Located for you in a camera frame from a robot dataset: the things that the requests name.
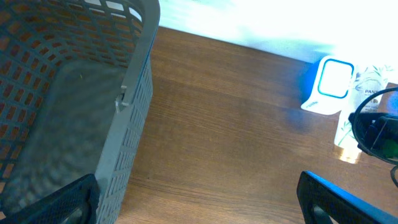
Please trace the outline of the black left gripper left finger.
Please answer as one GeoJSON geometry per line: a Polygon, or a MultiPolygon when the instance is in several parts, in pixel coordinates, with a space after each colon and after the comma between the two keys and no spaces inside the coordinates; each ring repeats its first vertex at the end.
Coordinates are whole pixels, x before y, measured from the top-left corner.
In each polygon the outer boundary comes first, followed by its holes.
{"type": "Polygon", "coordinates": [[[11,223],[62,223],[81,210],[78,223],[96,223],[100,189],[94,174],[86,174],[49,196],[1,220],[11,223]]]}

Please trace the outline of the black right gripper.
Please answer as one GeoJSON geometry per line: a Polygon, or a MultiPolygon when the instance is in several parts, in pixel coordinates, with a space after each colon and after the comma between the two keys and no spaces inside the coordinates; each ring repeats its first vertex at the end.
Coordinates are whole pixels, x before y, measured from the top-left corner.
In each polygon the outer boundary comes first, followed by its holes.
{"type": "Polygon", "coordinates": [[[397,159],[397,115],[351,113],[349,122],[360,150],[381,159],[397,159]]]}

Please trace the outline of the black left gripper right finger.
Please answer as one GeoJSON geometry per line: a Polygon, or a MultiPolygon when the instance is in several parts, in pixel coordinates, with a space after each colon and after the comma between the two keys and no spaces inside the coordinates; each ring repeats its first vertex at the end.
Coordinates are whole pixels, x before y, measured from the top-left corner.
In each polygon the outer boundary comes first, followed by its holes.
{"type": "Polygon", "coordinates": [[[310,171],[303,171],[297,197],[305,223],[397,223],[397,217],[310,171]]]}

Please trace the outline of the white cream tube gold cap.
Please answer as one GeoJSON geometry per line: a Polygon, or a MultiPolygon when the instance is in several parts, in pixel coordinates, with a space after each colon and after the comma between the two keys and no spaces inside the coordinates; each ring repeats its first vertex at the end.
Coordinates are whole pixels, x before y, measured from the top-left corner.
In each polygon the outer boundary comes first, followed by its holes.
{"type": "Polygon", "coordinates": [[[397,69],[392,65],[357,65],[354,80],[351,84],[351,94],[340,112],[333,153],[336,158],[356,164],[359,162],[361,150],[355,140],[349,115],[369,96],[384,90],[389,82],[397,83],[397,69]]]}

